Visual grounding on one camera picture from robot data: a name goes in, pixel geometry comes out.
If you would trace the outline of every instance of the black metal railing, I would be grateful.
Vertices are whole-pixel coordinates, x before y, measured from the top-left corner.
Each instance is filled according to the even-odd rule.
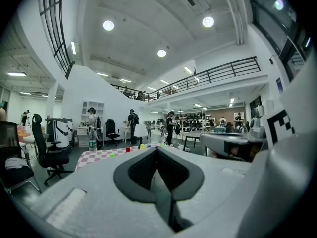
[[[249,57],[233,61],[164,86],[152,92],[149,95],[149,100],[153,101],[155,99],[186,91],[198,86],[259,71],[261,70],[257,62],[257,57]]]
[[[149,102],[151,100],[150,94],[147,92],[142,92],[139,90],[127,88],[125,86],[119,86],[119,85],[113,85],[113,84],[111,85],[130,99],[145,101],[145,102]]]
[[[48,43],[61,71],[68,78],[75,62],[70,61],[65,43],[62,0],[39,0],[39,4],[40,16]]]

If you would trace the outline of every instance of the black office chair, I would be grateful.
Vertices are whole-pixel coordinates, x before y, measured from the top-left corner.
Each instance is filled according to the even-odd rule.
[[[23,159],[21,150],[22,148],[19,144],[17,124],[13,122],[0,121],[0,177],[4,186],[9,192],[11,192],[29,182],[39,193],[41,193],[35,177],[34,181],[37,187],[28,180],[34,176],[34,173],[31,169],[30,158],[27,152],[25,152],[25,157],[27,159],[28,166],[12,169],[5,168],[6,160],[10,158]]]
[[[116,146],[118,146],[118,144],[115,142],[115,138],[119,137],[119,130],[118,129],[118,134],[115,134],[115,122],[113,120],[108,120],[106,123],[106,137],[110,138],[112,142],[115,143]]]
[[[38,114],[34,114],[32,117],[32,132],[35,142],[38,146],[39,163],[43,168],[52,167],[53,169],[47,169],[47,173],[50,175],[44,182],[44,185],[48,185],[48,181],[55,176],[61,177],[61,173],[72,173],[73,171],[64,170],[63,164],[69,162],[68,153],[61,150],[56,145],[61,142],[50,142],[53,146],[47,149],[46,142],[44,140],[41,128],[42,118]]]

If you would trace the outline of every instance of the ceiling light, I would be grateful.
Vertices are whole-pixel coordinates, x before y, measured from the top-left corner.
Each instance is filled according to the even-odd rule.
[[[8,72],[8,75],[16,76],[16,77],[26,77],[26,73],[25,72]]]
[[[189,74],[192,74],[192,73],[193,73],[188,67],[184,67],[184,69],[187,70],[187,72],[188,72]]]
[[[311,38],[309,37],[308,40],[307,40],[307,42],[306,42],[305,48],[307,48],[307,46],[308,46],[308,44],[309,44],[310,41],[311,41]]]
[[[107,31],[111,31],[114,28],[114,23],[110,20],[106,20],[103,23],[103,28]]]
[[[274,6],[277,10],[282,10],[284,8],[284,3],[282,0],[276,0]]]
[[[165,50],[159,50],[158,51],[158,56],[161,57],[161,58],[166,56],[166,51]]]
[[[73,50],[73,54],[76,54],[75,43],[71,42],[71,49]]]
[[[106,75],[106,74],[102,74],[102,73],[96,73],[96,74],[100,75],[100,76],[108,77],[108,75]]]
[[[212,17],[206,17],[203,19],[203,25],[205,27],[211,27],[214,24],[214,19]]]
[[[125,81],[125,82],[128,82],[128,83],[131,83],[131,81],[130,80],[126,80],[126,79],[120,79],[121,81]]]

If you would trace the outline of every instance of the checkered tablecloth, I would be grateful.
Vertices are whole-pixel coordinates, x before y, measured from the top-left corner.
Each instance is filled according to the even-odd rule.
[[[161,144],[159,144],[159,143],[146,144],[145,148],[147,148],[148,145],[151,145],[151,147],[156,147],[156,146],[159,146]],[[131,152],[136,151],[136,150],[139,150],[138,146],[131,146],[130,147]],[[97,151],[96,153],[91,153],[90,151],[85,151],[82,153],[82,155],[80,155],[80,157],[77,161],[75,170],[87,165],[88,163],[92,163],[92,162],[99,161],[102,159],[107,159],[110,157],[110,153],[114,153],[115,156],[121,155],[121,154],[126,153],[126,148],[101,150],[101,151]]]

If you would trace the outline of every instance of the white ceiling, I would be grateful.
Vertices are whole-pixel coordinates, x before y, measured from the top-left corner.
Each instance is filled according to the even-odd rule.
[[[214,49],[224,42],[234,41],[234,23],[227,0],[193,0],[190,6],[185,0],[97,0],[87,17],[94,13],[91,25],[90,62],[86,64],[96,72],[131,80],[129,87],[152,82],[157,74],[165,74],[194,57],[197,46],[205,45]],[[215,24],[205,28],[202,20],[212,15]],[[111,20],[114,29],[106,31],[103,22]],[[204,40],[219,36],[217,43]],[[164,58],[157,56],[159,49],[165,49]],[[110,83],[119,84],[117,79],[105,78]]]
[[[24,72],[26,77],[8,76],[8,72]],[[12,22],[0,38],[0,84],[17,92],[30,92],[34,95],[47,94],[53,79],[41,69],[22,43]],[[64,90],[59,87],[57,95],[62,97]]]
[[[209,109],[223,109],[228,108],[230,104],[230,99],[234,98],[234,104],[232,107],[244,106],[244,102],[250,101],[251,96],[256,92],[259,92],[264,85],[248,86],[236,88],[234,90],[222,91],[212,94],[200,95],[194,98],[189,98],[186,100],[172,101],[170,102],[172,110],[193,110],[197,108],[194,104],[199,104],[202,107]],[[165,112],[167,109],[167,104],[162,104],[152,108],[151,111]]]

